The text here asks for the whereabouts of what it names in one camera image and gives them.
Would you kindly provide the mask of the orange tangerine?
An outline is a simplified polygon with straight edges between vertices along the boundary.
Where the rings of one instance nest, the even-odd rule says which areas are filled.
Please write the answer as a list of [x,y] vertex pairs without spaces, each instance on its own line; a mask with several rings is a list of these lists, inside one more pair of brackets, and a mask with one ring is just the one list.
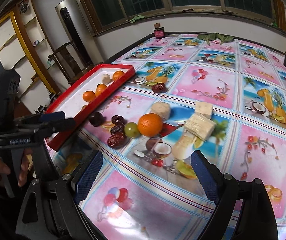
[[96,90],[95,90],[95,96],[98,97],[106,89],[107,89],[107,85],[105,85],[103,83],[98,84],[97,87],[96,87]]
[[92,102],[96,98],[95,92],[91,90],[85,91],[82,95],[82,98],[85,102]]
[[162,118],[155,113],[148,113],[138,120],[138,130],[146,137],[155,137],[163,127]]
[[116,81],[117,79],[119,79],[121,76],[123,76],[125,74],[125,72],[118,70],[116,72],[114,72],[113,76],[112,76],[112,80]]

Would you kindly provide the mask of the beige cake piece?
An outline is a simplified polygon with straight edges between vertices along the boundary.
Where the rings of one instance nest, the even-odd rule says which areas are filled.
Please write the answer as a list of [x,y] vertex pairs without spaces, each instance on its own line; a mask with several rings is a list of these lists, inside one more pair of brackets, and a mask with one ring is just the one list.
[[112,81],[112,79],[111,79],[109,74],[103,74],[102,75],[102,83],[104,85],[107,85],[107,84],[111,83],[111,81]]
[[168,120],[171,113],[171,107],[169,103],[156,102],[151,106],[150,111],[160,116],[163,120]]
[[201,114],[204,117],[212,118],[213,105],[208,102],[196,101],[195,102],[195,113]]

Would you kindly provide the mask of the red and white tray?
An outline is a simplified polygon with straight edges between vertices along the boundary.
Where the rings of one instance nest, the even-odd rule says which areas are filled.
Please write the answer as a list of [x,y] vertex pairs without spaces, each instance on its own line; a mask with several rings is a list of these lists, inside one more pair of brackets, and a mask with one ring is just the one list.
[[58,151],[74,130],[134,74],[135,69],[131,65],[102,63],[80,77],[46,111],[64,112],[66,118],[74,119],[75,125],[51,135],[46,139],[47,145]]

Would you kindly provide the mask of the dark purple plum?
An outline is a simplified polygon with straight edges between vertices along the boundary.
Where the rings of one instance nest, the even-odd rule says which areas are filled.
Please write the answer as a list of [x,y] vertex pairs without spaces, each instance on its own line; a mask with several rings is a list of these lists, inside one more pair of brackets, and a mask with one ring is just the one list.
[[93,112],[89,115],[88,120],[94,127],[99,127],[105,122],[105,117],[100,112]]

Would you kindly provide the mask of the dark red date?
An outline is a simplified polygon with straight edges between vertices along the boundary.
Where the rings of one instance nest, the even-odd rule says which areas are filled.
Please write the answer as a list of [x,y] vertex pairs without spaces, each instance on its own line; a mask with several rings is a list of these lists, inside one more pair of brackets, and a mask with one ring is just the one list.
[[126,123],[123,116],[120,115],[113,115],[111,118],[111,122],[115,125],[124,125]]
[[123,124],[116,124],[110,129],[110,134],[114,135],[115,133],[125,133],[125,126]]
[[124,133],[116,132],[108,138],[107,145],[110,148],[118,149],[118,148],[123,147],[126,141],[127,141],[127,137]]
[[161,94],[161,93],[166,93],[167,92],[167,87],[165,83],[156,83],[155,85],[152,86],[152,91],[156,94]]

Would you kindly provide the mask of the beige cake bar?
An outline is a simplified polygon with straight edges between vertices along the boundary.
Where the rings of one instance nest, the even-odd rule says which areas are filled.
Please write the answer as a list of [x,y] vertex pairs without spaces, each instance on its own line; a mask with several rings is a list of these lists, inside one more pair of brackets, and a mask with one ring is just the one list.
[[206,141],[214,131],[216,123],[201,114],[194,113],[186,120],[184,127],[201,140]]

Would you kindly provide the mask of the wooden chair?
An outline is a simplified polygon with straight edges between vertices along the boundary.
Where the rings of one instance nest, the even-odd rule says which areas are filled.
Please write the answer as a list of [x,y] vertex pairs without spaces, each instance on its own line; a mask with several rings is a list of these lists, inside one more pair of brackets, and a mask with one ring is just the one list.
[[[69,47],[72,47],[76,52],[77,58],[80,60],[83,69],[71,55],[68,50]],[[73,85],[79,78],[97,66],[97,64],[94,64],[90,59],[89,55],[84,59],[73,40],[54,50],[50,55],[48,55],[48,60],[53,60],[54,63],[58,65],[59,70],[66,78],[69,85]]]

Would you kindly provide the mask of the green grape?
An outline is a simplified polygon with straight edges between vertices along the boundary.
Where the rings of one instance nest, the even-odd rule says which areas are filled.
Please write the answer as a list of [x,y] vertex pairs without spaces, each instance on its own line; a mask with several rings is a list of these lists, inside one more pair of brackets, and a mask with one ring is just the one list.
[[129,122],[124,127],[125,135],[130,138],[137,138],[141,135],[138,125],[134,122]]

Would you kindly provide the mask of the colourful fruit-print tablecloth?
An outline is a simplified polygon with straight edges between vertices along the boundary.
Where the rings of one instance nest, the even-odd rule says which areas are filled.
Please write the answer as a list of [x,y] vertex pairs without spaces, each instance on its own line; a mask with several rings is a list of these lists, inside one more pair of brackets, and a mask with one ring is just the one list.
[[70,173],[88,150],[103,165],[80,208],[107,239],[197,239],[212,212],[191,167],[199,150],[241,181],[263,181],[286,239],[285,55],[239,40],[170,34],[112,59],[135,75],[86,121],[54,164]]

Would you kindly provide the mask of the tall standing air conditioner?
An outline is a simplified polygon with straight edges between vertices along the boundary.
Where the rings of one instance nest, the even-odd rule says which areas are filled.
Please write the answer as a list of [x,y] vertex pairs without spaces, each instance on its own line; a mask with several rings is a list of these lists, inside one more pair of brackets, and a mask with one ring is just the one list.
[[90,33],[77,0],[61,1],[56,5],[55,10],[83,64],[88,66],[103,62],[103,57]]

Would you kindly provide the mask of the green cloth on sill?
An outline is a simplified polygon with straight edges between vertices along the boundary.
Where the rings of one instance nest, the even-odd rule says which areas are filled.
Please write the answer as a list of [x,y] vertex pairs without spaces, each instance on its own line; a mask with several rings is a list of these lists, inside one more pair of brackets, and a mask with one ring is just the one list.
[[130,24],[134,24],[142,19],[144,19],[145,17],[143,15],[135,15],[132,19],[129,20]]

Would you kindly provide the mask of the green leaves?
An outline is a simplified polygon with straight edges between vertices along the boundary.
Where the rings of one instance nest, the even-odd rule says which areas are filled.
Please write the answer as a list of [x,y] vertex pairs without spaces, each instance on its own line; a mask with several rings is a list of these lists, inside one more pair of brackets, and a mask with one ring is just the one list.
[[210,33],[210,34],[200,34],[198,35],[198,39],[202,41],[206,41],[206,43],[210,45],[210,42],[215,41],[215,40],[220,40],[220,44],[232,42],[234,40],[234,37],[222,35],[220,33]]

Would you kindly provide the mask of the small red jar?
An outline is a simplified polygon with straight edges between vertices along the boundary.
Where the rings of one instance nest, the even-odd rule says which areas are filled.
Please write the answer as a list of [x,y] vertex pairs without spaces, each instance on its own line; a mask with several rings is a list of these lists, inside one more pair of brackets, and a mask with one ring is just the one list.
[[161,38],[166,37],[164,27],[162,27],[160,23],[154,24],[154,36],[157,39],[161,39]]

